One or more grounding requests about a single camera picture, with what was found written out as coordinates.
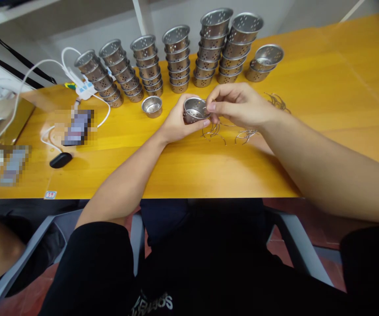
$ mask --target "white shelf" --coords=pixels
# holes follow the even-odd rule
[[[0,24],[5,23],[9,20],[13,20],[27,13],[38,10],[42,7],[48,6],[49,4],[58,2],[60,0],[34,0],[26,2],[17,7],[3,10],[0,8]]]

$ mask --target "wooden table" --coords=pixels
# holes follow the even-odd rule
[[[379,161],[379,15],[321,29],[303,29],[255,41],[248,61],[267,43],[285,50],[278,67],[260,83],[258,92],[277,93],[292,114],[327,137]],[[196,54],[191,55],[191,69]],[[0,198],[42,198],[47,190],[56,198],[91,198],[103,180],[125,161],[162,124],[179,94],[170,90],[166,62],[160,62],[164,79],[163,114],[149,119],[141,102],[125,98],[112,109],[106,123],[86,146],[68,147],[74,159],[62,169],[48,162],[57,152],[40,142],[41,133],[54,123],[67,123],[76,98],[63,86],[36,90],[24,97],[38,109],[27,123],[18,145],[32,145],[32,155],[16,187],[0,187]],[[237,82],[246,81],[243,74]],[[187,90],[206,98],[206,88],[192,81]],[[82,108],[95,109],[100,122],[107,106],[91,98]],[[63,126],[51,133],[59,145]],[[247,145],[234,144],[240,128],[222,128],[211,142],[194,133],[166,147],[147,184],[145,198],[294,197],[299,192],[267,148],[261,136]]]

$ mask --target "black strap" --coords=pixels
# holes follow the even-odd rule
[[[16,70],[12,66],[8,65],[7,63],[5,63],[5,62],[3,62],[1,60],[0,60],[0,66],[3,67],[3,68],[5,68],[6,70],[8,70],[11,74],[13,74],[14,76],[18,77],[19,79],[21,79],[21,80],[24,79],[24,74],[23,73],[19,72],[18,70]],[[30,86],[32,86],[33,88],[36,88],[36,89],[43,88],[43,86],[41,84],[39,84],[38,82],[34,81],[31,78],[27,78],[25,80],[25,82],[27,84],[29,84]]]
[[[15,51],[13,48],[11,48],[9,45],[7,45],[6,43],[4,43],[1,39],[0,39],[0,44],[5,47],[12,55],[14,55],[21,63],[23,63],[25,66],[27,66],[28,68],[31,68],[34,66],[34,64],[32,62],[30,62],[27,58],[25,58],[24,56],[22,56],[20,53],[18,53],[17,51]],[[36,74],[38,74],[40,77],[56,84],[56,80],[52,77],[50,77],[49,75],[47,75],[46,73],[44,73],[40,68],[35,68],[33,70],[33,72],[35,72]]]

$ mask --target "floor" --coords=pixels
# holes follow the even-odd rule
[[[356,224],[350,220],[325,215],[302,198],[268,198],[264,199],[264,204],[297,215],[312,244],[317,246],[338,249],[341,238],[347,232],[354,230],[356,226],[360,226],[360,223]],[[128,231],[130,231],[131,221],[132,218],[129,217],[126,222]],[[145,255],[147,256],[150,254],[151,248],[147,246],[147,234],[145,238]],[[274,230],[267,248],[271,253],[278,255],[284,264],[292,266],[285,242],[277,228]],[[334,286],[346,291],[342,267],[324,258],[320,259]],[[37,315],[53,281],[57,267],[57,265],[51,266],[22,292],[0,301],[0,316]]]

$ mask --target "stack of metal cups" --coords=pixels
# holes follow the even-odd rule
[[[262,18],[254,13],[241,13],[234,17],[220,60],[218,83],[236,81],[251,50],[251,44],[263,25]]]
[[[144,98],[140,80],[130,66],[126,52],[119,39],[107,42],[98,53],[109,67],[112,75],[119,82],[122,90],[131,102],[139,102]]]
[[[163,94],[163,80],[160,73],[159,57],[154,35],[144,35],[134,40],[131,45],[134,58],[140,70],[140,77],[149,96]]]
[[[118,108],[122,105],[123,96],[120,94],[120,90],[114,84],[94,50],[88,50],[79,56],[74,66],[87,77],[110,107]]]
[[[168,63],[170,85],[174,93],[183,93],[189,86],[189,26],[178,25],[162,37]]]
[[[252,82],[263,81],[282,61],[283,56],[283,49],[278,45],[268,44],[260,47],[256,51],[254,59],[251,60],[245,77]]]
[[[198,58],[194,69],[194,84],[199,88],[208,86],[213,80],[232,15],[232,9],[221,8],[208,12],[201,18],[201,41],[198,43]]]

